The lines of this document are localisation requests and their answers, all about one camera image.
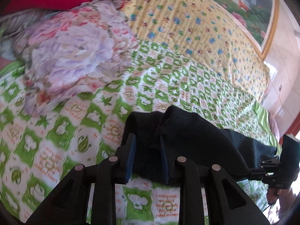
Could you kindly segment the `white sleeve forearm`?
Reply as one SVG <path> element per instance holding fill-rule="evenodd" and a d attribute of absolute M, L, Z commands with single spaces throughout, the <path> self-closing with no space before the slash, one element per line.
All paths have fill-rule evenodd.
<path fill-rule="evenodd" d="M 293 205 L 297 195 L 293 192 L 293 189 L 291 187 L 289 189 L 278 189 L 277 195 L 279 197 L 280 204 L 278 217 L 281 220 Z"/>

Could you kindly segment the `person's right hand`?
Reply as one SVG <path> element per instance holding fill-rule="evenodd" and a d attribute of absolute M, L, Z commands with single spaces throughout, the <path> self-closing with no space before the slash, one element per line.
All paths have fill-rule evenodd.
<path fill-rule="evenodd" d="M 268 188 L 266 194 L 267 202 L 269 205 L 274 205 L 277 202 L 277 200 L 279 200 L 281 205 L 286 205 L 288 204 L 289 193 L 290 193 L 290 188 L 289 189 Z"/>

